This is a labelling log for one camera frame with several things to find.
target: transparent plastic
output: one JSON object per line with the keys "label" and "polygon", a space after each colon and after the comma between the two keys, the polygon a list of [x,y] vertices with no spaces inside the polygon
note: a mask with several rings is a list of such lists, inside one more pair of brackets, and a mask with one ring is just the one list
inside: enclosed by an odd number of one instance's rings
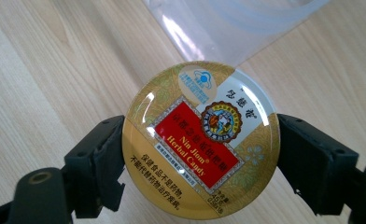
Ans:
{"label": "transparent plastic", "polygon": [[236,66],[329,0],[144,0],[187,61]]}

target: wooden table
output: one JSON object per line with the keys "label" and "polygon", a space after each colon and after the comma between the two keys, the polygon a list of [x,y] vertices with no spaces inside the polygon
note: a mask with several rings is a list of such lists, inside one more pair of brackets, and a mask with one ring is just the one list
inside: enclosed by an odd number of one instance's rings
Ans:
{"label": "wooden table", "polygon": [[[63,167],[99,121],[125,114],[161,70],[184,60],[142,1],[0,1],[0,205],[25,174]],[[331,0],[242,63],[279,113],[307,120],[366,166],[366,0]],[[148,202],[124,172],[118,213],[76,223],[197,223]],[[346,223],[316,217],[276,170],[254,203],[204,223]]]}

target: round tin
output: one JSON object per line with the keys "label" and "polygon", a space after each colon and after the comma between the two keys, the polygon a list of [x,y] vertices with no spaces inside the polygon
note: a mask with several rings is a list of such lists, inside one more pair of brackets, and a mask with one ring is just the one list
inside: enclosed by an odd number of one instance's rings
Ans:
{"label": "round tin", "polygon": [[134,183],[162,210],[190,219],[230,215],[270,181],[279,125],[264,91],[211,62],[173,66],[134,98],[122,148]]}

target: red label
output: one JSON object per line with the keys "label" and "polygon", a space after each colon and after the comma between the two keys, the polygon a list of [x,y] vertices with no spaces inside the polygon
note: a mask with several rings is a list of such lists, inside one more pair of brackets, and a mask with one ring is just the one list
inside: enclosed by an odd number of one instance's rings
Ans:
{"label": "red label", "polygon": [[239,160],[222,143],[204,135],[201,120],[182,102],[155,131],[175,154],[211,189]]}

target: circular emblem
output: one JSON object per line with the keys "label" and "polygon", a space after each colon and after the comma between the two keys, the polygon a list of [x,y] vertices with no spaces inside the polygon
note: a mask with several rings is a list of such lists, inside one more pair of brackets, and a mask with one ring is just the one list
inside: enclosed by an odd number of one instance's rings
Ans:
{"label": "circular emblem", "polygon": [[214,102],[206,107],[201,117],[205,135],[212,141],[229,143],[241,132],[241,114],[230,103]]}

